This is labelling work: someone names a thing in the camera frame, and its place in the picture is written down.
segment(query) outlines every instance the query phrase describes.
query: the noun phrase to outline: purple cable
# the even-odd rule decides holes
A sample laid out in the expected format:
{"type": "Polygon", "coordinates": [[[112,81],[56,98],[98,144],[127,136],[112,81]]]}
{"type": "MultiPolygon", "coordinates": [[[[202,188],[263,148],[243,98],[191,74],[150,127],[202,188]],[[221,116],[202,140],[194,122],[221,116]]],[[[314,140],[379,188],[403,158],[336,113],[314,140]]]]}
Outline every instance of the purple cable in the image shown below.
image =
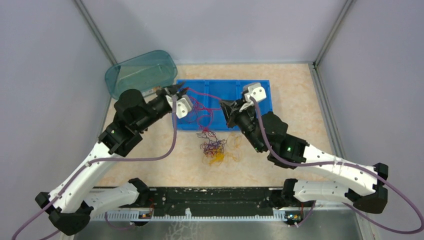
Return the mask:
{"type": "MultiPolygon", "coordinates": [[[[157,161],[157,160],[161,160],[164,159],[166,157],[168,157],[171,152],[174,150],[175,148],[175,144],[177,142],[177,113],[176,113],[176,108],[177,108],[177,97],[173,96],[172,97],[172,123],[173,123],[173,139],[172,139],[172,144],[171,147],[169,148],[168,152],[166,152],[164,155],[162,156],[158,156],[158,157],[147,157],[147,158],[98,158],[98,159],[94,159],[88,162],[89,165],[97,163],[97,162],[150,162],[150,161],[157,161]]],[[[78,177],[78,175],[80,175],[80,173],[87,168],[87,165],[83,165],[81,166],[74,175],[72,175],[69,179],[69,181],[67,183],[65,183],[65,185],[62,187],[62,189],[57,193],[58,196],[62,196],[62,194],[66,191],[66,189],[71,185],[71,183],[78,177]]],[[[50,206],[52,206],[59,197],[55,197],[53,198],[46,206],[44,206],[40,211],[38,211],[36,214],[34,214],[32,217],[30,217],[26,222],[24,222],[22,224],[22,226],[20,226],[16,232],[13,234],[11,240],[16,240],[17,236],[22,232],[22,230],[24,230],[30,223],[32,223],[36,218],[38,218],[41,214],[43,214],[50,206]]],[[[59,230],[53,232],[52,234],[45,236],[43,238],[41,238],[40,240],[46,240],[49,239],[51,237],[53,237],[55,234],[57,234],[59,232],[59,230]]]]}
{"type": "MultiPolygon", "coordinates": [[[[253,97],[250,97],[250,100],[252,100],[252,102],[254,103],[254,108],[256,109],[257,119],[259,121],[260,133],[262,134],[263,141],[265,142],[266,147],[268,148],[269,152],[272,154],[272,156],[274,158],[276,158],[278,161],[282,162],[285,165],[289,165],[289,166],[293,166],[293,167],[310,167],[310,166],[334,165],[335,164],[333,161],[321,161],[321,162],[314,162],[314,163],[294,163],[294,162],[289,162],[286,159],[278,156],[278,154],[276,154],[276,152],[272,149],[271,144],[268,141],[267,134],[265,133],[264,123],[262,122],[261,109],[259,108],[258,102],[253,97]]],[[[416,233],[419,233],[419,232],[424,230],[423,214],[420,212],[418,207],[405,194],[403,194],[399,189],[397,189],[395,186],[393,186],[390,182],[386,181],[384,178],[377,175],[375,172],[372,172],[372,171],[366,169],[365,167],[359,166],[357,164],[352,164],[352,163],[348,163],[348,162],[346,162],[346,163],[337,162],[336,164],[337,165],[344,164],[345,166],[361,170],[361,171],[375,177],[376,179],[378,179],[379,181],[381,181],[385,185],[387,185],[389,188],[391,188],[395,193],[397,193],[403,200],[405,200],[411,206],[411,208],[415,211],[416,215],[418,216],[418,218],[421,222],[421,226],[419,228],[415,229],[415,230],[410,230],[410,231],[402,231],[402,230],[393,229],[393,228],[381,225],[380,223],[372,220],[371,218],[369,218],[368,216],[366,216],[365,214],[363,214],[362,212],[360,212],[359,210],[357,210],[353,206],[345,203],[345,205],[348,206],[349,208],[351,208],[354,212],[356,212],[357,214],[359,214],[361,217],[368,220],[369,222],[375,224],[376,226],[378,226],[378,227],[380,227],[384,230],[393,232],[393,233],[416,234],[416,233]]]]}
{"type": "Polygon", "coordinates": [[[124,226],[124,227],[114,226],[108,219],[108,212],[104,213],[104,220],[106,221],[107,225],[109,225],[109,227],[116,229],[116,230],[119,230],[119,231],[126,231],[126,230],[130,230],[130,229],[135,227],[135,225],[129,225],[129,226],[124,226]]]}

